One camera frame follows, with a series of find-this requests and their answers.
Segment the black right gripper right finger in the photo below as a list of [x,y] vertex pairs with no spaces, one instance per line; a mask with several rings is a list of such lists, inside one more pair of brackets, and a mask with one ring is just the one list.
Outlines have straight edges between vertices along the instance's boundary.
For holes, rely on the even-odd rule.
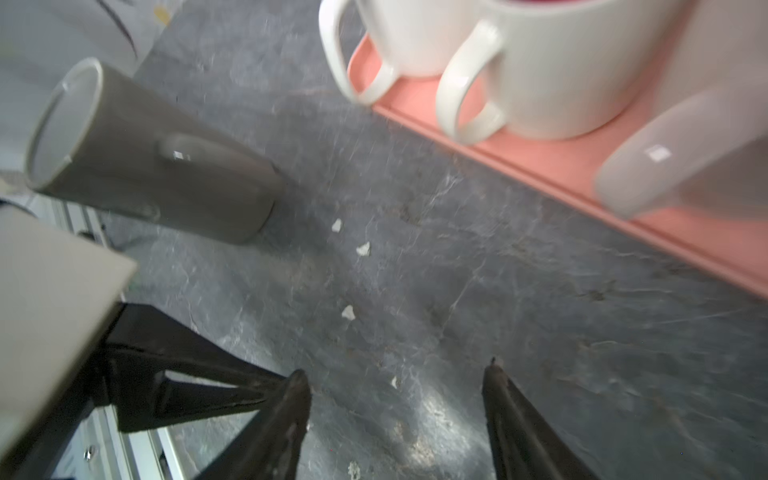
[[491,362],[482,397],[498,479],[595,479],[505,371]]

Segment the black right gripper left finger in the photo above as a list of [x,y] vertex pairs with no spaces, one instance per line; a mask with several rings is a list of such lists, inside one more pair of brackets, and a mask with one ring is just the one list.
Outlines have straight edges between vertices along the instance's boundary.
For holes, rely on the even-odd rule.
[[312,394],[298,369],[284,380],[200,479],[294,479],[307,433]]

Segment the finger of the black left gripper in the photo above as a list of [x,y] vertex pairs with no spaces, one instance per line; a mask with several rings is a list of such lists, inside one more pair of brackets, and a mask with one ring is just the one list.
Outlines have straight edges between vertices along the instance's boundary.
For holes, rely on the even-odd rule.
[[123,433],[256,411],[285,380],[138,303],[117,305],[98,364]]

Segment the pink mug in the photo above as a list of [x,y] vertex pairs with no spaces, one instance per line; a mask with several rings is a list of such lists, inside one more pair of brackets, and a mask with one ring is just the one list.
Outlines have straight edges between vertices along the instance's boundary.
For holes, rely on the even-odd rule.
[[594,187],[624,219],[671,206],[766,219],[766,2],[697,4],[657,86],[652,120],[607,159]]

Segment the cream mug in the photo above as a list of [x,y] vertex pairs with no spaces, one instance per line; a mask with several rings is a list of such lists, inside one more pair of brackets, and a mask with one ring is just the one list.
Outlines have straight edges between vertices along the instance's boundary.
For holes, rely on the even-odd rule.
[[642,89],[685,1],[483,1],[448,63],[436,118],[473,145],[501,129],[561,140],[605,125]]

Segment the white ribbed mug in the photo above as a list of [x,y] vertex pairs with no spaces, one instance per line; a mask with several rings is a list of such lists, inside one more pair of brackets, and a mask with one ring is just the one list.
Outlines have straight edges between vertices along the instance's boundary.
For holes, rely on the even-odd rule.
[[357,91],[347,74],[340,43],[340,23],[347,0],[324,0],[318,25],[331,74],[351,102],[370,106],[401,78],[440,76],[475,24],[477,1],[391,0],[357,1],[366,33],[381,66],[368,87]]

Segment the light grey mug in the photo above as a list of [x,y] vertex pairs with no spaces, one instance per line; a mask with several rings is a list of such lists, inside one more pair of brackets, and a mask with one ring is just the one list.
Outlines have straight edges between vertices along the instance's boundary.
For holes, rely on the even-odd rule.
[[26,449],[105,334],[137,263],[1,206],[1,458]]

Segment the dark grey mug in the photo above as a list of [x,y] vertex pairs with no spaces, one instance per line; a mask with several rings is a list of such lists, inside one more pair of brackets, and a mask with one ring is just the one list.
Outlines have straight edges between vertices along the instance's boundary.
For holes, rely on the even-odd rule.
[[37,193],[233,244],[284,191],[267,157],[96,58],[54,88],[24,173]]

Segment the pink plastic tray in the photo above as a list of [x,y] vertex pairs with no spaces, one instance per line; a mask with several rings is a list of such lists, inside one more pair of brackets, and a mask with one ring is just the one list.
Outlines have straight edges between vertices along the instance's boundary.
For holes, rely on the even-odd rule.
[[593,189],[601,164],[650,117],[652,89],[608,125],[564,141],[526,140],[502,131],[462,146],[437,125],[438,82],[398,81],[373,110],[419,135],[588,214],[680,260],[760,297],[767,295],[767,224],[718,218],[686,207],[665,208],[623,221],[604,209]]

